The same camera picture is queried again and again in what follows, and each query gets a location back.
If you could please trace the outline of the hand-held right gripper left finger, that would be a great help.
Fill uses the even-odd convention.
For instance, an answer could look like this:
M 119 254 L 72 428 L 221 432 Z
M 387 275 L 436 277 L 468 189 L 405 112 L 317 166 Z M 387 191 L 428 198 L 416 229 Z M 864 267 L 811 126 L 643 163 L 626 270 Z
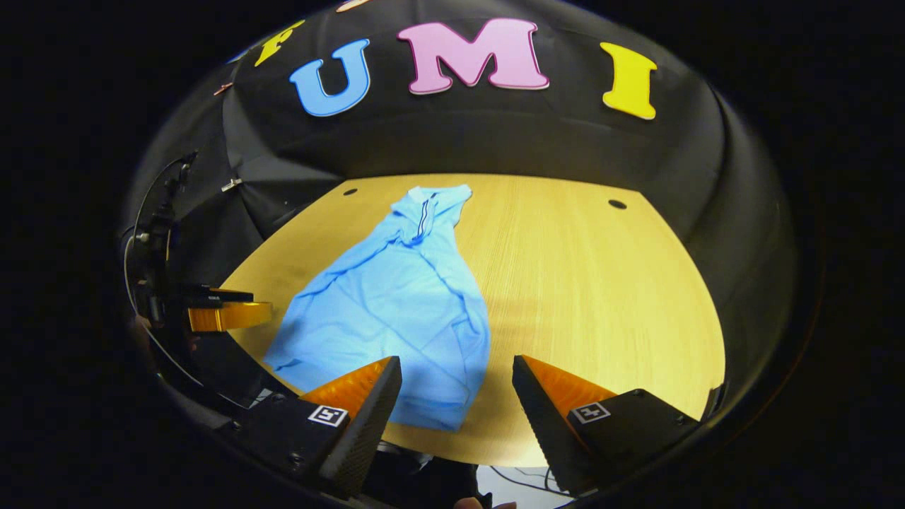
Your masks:
M 230 451 L 281 480 L 357 496 L 399 395 L 398 356 L 356 368 L 303 396 L 275 392 L 216 427 Z

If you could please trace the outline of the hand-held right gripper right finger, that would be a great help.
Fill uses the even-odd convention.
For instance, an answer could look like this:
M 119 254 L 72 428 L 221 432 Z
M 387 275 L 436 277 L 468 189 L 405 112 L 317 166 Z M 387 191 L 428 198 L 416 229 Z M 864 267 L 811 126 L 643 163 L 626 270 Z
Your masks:
M 512 386 L 557 483 L 572 496 L 628 480 L 669 453 L 699 420 L 650 391 L 614 391 L 527 355 Z

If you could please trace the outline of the person's dark clothing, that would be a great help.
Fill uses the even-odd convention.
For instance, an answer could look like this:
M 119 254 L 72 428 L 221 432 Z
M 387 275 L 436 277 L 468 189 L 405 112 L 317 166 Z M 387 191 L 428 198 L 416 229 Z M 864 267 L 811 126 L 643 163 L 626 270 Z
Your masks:
M 494 495 L 479 492 L 477 466 L 378 444 L 362 493 L 397 509 L 491 509 Z

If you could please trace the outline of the black backdrop cloth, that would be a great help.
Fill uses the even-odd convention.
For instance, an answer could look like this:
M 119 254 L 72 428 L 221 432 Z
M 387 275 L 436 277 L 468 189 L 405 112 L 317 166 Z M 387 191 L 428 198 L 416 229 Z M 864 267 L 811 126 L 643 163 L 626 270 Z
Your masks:
M 794 306 L 794 219 L 750 119 L 662 45 L 564 0 L 312 8 L 217 66 L 163 122 L 120 244 L 158 171 L 190 154 L 174 272 L 193 283 L 226 280 L 348 180 L 468 172 L 640 192 L 710 291 L 723 406 L 760 389 Z

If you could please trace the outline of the light blue T-shirt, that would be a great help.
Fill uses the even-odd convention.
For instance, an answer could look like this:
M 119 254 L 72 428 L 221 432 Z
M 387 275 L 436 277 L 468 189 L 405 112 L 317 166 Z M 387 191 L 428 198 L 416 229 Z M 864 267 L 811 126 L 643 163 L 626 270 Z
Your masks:
M 391 422 L 458 431 L 488 370 L 487 304 L 455 229 L 472 188 L 414 187 L 288 304 L 264 362 L 306 392 L 397 356 Z

